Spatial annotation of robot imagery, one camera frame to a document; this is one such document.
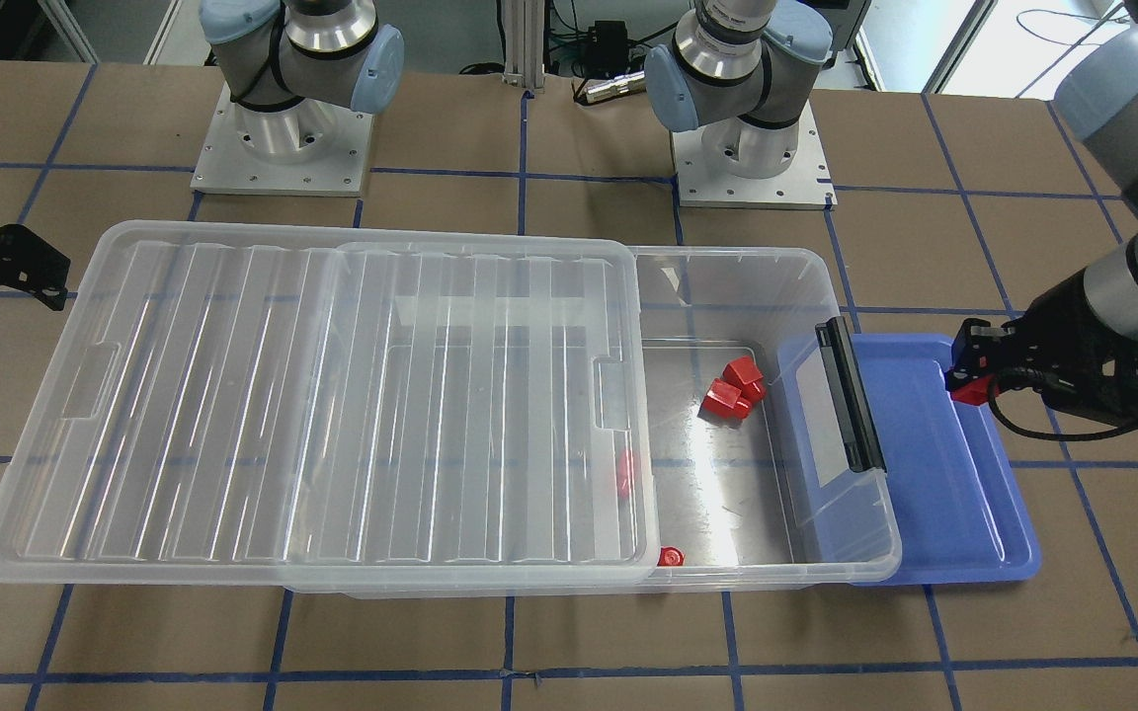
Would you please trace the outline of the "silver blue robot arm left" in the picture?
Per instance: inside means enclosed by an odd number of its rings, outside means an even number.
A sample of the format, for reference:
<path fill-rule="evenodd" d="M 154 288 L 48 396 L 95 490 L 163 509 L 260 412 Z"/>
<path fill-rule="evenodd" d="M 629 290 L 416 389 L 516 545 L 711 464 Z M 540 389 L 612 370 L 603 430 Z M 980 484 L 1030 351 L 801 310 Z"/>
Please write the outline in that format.
<path fill-rule="evenodd" d="M 1138 1 L 1124 8 L 1132 26 L 1078 63 L 1053 105 L 1138 220 Z M 1049 410 L 1100 423 L 1088 441 L 1138 431 L 1138 233 L 1019 319 L 963 321 L 951 359 L 945 391 L 993 417 L 1003 392 L 1029 390 Z"/>

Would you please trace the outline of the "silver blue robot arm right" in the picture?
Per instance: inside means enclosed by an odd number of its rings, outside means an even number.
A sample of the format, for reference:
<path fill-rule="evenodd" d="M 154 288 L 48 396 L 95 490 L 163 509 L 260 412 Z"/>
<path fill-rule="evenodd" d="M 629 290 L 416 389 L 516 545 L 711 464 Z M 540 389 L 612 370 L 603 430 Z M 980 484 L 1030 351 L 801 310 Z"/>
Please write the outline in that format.
<path fill-rule="evenodd" d="M 790 167 L 800 118 L 834 32 L 799 1 L 695 1 L 673 40 L 644 60 L 652 113 L 670 133 L 699 130 L 701 144 L 741 179 Z"/>

